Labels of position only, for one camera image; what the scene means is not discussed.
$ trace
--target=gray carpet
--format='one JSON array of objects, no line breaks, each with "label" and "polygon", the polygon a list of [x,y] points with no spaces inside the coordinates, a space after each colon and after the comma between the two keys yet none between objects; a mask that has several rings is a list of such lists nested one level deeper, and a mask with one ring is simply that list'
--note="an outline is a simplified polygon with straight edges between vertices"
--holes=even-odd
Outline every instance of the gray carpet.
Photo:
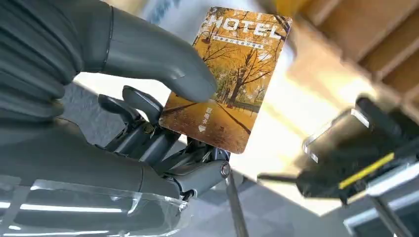
[{"label": "gray carpet", "polygon": [[99,107],[97,95],[72,83],[66,86],[63,117],[75,122],[87,141],[105,146],[124,127],[119,115],[108,113]]}]

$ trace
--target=tree trunk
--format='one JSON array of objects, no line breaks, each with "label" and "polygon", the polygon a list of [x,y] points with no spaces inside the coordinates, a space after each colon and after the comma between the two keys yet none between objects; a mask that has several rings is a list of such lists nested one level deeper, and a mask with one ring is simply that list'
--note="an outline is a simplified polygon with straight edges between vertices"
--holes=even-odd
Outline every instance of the tree trunk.
[{"label": "tree trunk", "polygon": [[227,103],[228,94],[230,94],[230,88],[227,88],[223,94],[222,103]]},{"label": "tree trunk", "polygon": [[232,108],[233,103],[236,101],[236,97],[239,94],[240,87],[242,87],[242,84],[236,84],[236,87],[234,87],[233,94],[231,94],[230,100],[228,100],[227,108]]}]

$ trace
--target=wooden ceiling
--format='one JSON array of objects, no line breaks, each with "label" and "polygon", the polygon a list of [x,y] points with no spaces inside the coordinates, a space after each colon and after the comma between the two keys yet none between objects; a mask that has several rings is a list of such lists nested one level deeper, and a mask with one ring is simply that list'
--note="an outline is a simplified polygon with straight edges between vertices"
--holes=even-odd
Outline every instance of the wooden ceiling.
[{"label": "wooden ceiling", "polygon": [[419,106],[419,0],[311,0],[300,14],[371,80]]}]

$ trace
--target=autumn tree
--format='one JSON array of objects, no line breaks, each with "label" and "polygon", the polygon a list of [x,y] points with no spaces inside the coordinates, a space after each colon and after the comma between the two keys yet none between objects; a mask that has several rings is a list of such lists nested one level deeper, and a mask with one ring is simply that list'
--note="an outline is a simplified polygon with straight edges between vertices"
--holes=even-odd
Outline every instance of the autumn tree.
[{"label": "autumn tree", "polygon": [[[227,18],[239,20],[240,23],[236,25],[235,20],[225,22]],[[214,20],[222,20],[222,24],[216,24]],[[210,69],[223,67],[228,71],[222,76],[215,76],[218,80],[217,101],[227,102],[227,107],[231,108],[238,99],[256,99],[264,94],[265,89],[261,88],[267,87],[272,76],[289,30],[288,21],[287,18],[260,13],[217,7],[211,9],[194,44]],[[257,23],[264,28],[257,28]],[[213,36],[238,39],[263,47],[227,43],[215,40]]]}]

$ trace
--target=floor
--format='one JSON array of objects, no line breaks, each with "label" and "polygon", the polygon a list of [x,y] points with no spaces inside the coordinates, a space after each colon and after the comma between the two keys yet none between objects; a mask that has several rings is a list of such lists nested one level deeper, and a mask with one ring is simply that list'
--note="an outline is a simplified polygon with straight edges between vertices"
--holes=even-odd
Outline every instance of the floor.
[{"label": "floor", "polygon": [[[76,122],[88,142],[106,145],[123,127],[117,115],[103,111],[97,96],[77,84],[66,88],[62,99],[64,117]],[[342,220],[336,217],[318,217],[265,187],[246,181],[239,188],[251,237],[348,236]],[[227,195],[210,190],[191,201],[194,217],[189,226],[175,237],[234,237],[234,225]]]}]

